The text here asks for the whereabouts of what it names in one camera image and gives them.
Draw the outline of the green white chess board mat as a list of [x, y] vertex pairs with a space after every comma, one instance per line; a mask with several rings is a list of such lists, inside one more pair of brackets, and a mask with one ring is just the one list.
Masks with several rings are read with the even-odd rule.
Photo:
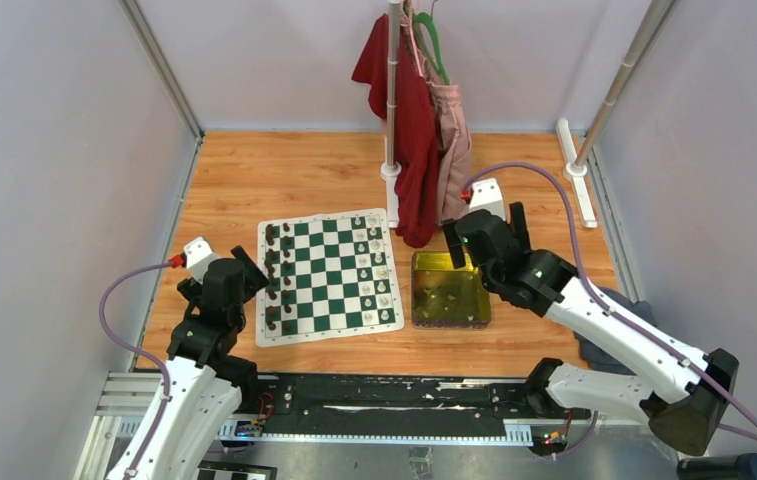
[[[378, 217], [370, 226], [369, 215]], [[353, 218], [361, 216], [359, 226]], [[370, 239], [368, 230], [380, 231]], [[356, 240], [356, 231], [364, 229], [365, 241]], [[317, 214], [259, 223], [258, 263], [266, 271], [269, 285], [256, 295], [255, 342], [262, 348], [399, 331], [405, 326], [400, 281], [392, 249], [391, 231], [384, 209], [363, 209], [340, 213]], [[381, 248], [373, 251], [372, 240]], [[359, 253], [357, 244], [367, 251]], [[382, 253], [384, 263], [375, 265], [374, 254]], [[367, 266], [358, 264], [359, 256], [368, 256]], [[388, 276], [379, 278], [376, 268], [385, 266]], [[370, 278], [359, 278], [359, 270], [368, 269]], [[381, 293], [381, 281], [388, 289]], [[363, 285], [371, 294], [363, 295]], [[379, 297], [390, 295], [392, 303], [381, 308]], [[373, 306], [363, 304], [371, 298]], [[382, 323], [382, 310], [389, 310], [391, 321]]]

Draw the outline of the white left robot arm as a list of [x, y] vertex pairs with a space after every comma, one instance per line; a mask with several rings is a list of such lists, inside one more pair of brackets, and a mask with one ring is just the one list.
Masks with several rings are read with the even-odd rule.
[[189, 273], [177, 286], [188, 305], [172, 331], [167, 360], [102, 327], [117, 345], [155, 362], [161, 374], [110, 479], [193, 478], [226, 419], [252, 411], [260, 400], [256, 364], [230, 352], [246, 326], [245, 305], [268, 286], [267, 277], [242, 247], [223, 257], [203, 237], [164, 265]]

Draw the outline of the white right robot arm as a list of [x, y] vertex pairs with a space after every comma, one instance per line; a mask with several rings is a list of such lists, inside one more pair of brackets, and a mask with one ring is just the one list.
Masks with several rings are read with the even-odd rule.
[[510, 305], [563, 325], [614, 357], [629, 374], [541, 360], [527, 378], [525, 403], [538, 417], [587, 409], [645, 424], [676, 451], [701, 456], [729, 404], [739, 370], [725, 349], [681, 342], [615, 301], [576, 265], [530, 245], [523, 206], [511, 219], [486, 210], [443, 227], [454, 266], [477, 267], [484, 288]]

